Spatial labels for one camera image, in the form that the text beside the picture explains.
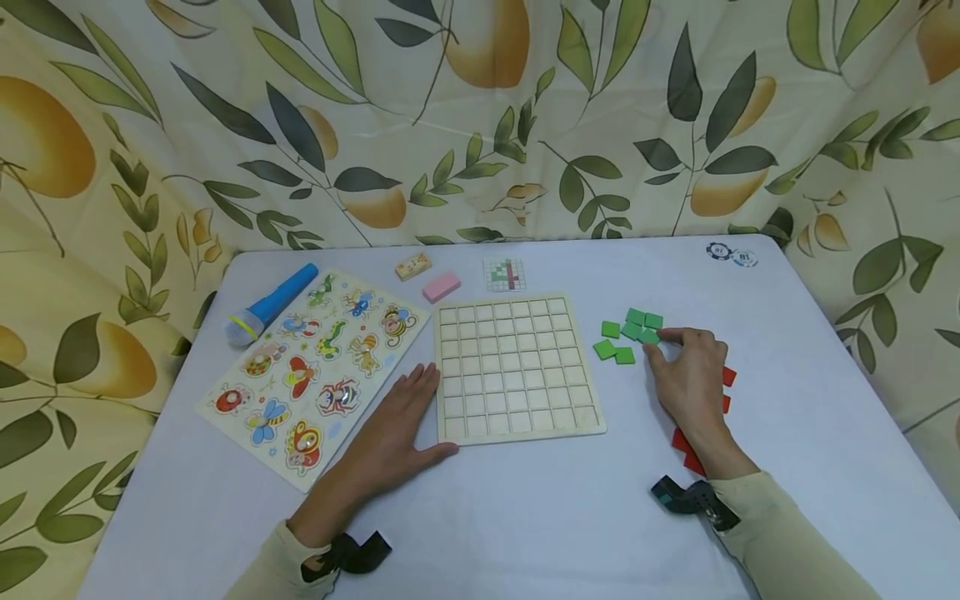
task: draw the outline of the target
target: table surface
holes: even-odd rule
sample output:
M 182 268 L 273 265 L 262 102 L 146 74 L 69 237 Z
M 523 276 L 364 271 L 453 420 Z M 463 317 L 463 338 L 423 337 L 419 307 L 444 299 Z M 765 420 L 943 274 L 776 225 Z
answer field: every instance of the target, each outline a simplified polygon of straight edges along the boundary
M 754 268 L 712 259 L 711 241 L 748 249 Z M 454 270 L 453 300 L 504 300 L 483 258 L 523 260 L 526 294 L 566 292 L 584 342 L 635 306 L 667 324 L 709 328 L 739 375 L 728 422 L 807 517 L 887 600 L 960 588 L 960 521 L 780 250 L 763 236 L 480 244 L 427 249 L 434 267 L 401 282 L 423 248 L 252 252 L 230 264 L 193 351 L 141 455 L 80 594 L 82 599 L 219 598 L 276 523 L 303 499 L 194 412 L 239 355 L 221 323 L 306 260 L 416 302 Z M 434 357 L 434 320 L 383 391 Z M 743 598 L 752 587 L 698 518 L 666 513 L 648 492 L 664 474 L 693 481 L 670 447 L 672 423 L 643 361 L 590 369 L 604 435 L 465 446 L 370 504 L 349 531 L 394 548 L 374 573 L 343 575 L 347 598 Z M 431 406 L 417 436 L 437 440 Z

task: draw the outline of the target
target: pink block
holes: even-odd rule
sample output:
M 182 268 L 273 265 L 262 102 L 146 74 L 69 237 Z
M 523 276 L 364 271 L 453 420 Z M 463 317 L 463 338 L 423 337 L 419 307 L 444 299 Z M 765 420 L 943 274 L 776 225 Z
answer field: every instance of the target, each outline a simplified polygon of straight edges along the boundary
M 434 304 L 458 287 L 460 287 L 460 279 L 452 271 L 448 271 L 427 283 L 423 287 L 423 296 Z

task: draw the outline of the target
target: curtain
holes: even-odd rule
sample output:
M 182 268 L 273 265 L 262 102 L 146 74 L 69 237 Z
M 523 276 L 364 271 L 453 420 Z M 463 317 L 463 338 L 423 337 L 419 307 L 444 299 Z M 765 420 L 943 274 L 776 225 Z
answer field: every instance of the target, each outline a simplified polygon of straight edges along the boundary
M 960 511 L 953 4 L 0 0 L 0 594 L 79 589 L 253 250 L 769 235 Z

